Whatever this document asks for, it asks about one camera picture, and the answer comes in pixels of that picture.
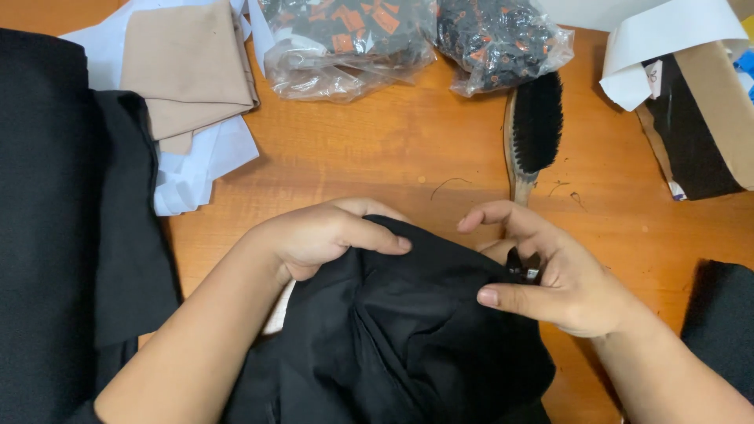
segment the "folded beige fabric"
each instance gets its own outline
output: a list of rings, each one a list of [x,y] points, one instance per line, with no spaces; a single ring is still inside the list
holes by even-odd
[[[121,89],[146,99],[152,137],[179,155],[189,152],[195,131],[258,106],[229,1],[134,12]]]

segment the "person's right hand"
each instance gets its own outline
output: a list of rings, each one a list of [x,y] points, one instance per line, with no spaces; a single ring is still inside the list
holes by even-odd
[[[539,253],[540,286],[489,284],[477,300],[484,306],[554,323],[566,333],[598,337],[622,331],[646,307],[584,246],[567,232],[511,201],[472,209],[460,223],[462,233],[479,224],[503,223],[506,237],[482,250],[504,263],[517,247],[522,258]]]

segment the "forearm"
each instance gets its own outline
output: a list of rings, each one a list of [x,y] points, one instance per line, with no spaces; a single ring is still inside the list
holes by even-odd
[[[644,305],[593,345],[633,424],[754,422],[754,407]]]
[[[95,402],[106,424],[217,422],[283,285],[282,262],[247,233]]]

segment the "tag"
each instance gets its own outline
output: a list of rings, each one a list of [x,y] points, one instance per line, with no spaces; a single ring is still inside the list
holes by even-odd
[[[658,60],[645,67],[644,71],[647,72],[647,81],[649,82],[649,88],[652,91],[649,98],[656,100],[660,96],[662,88],[662,60]]]

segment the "black bristles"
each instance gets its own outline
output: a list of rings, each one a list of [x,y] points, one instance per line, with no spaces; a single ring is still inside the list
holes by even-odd
[[[513,156],[527,174],[555,162],[563,128],[562,85],[558,72],[518,87],[513,111]]]

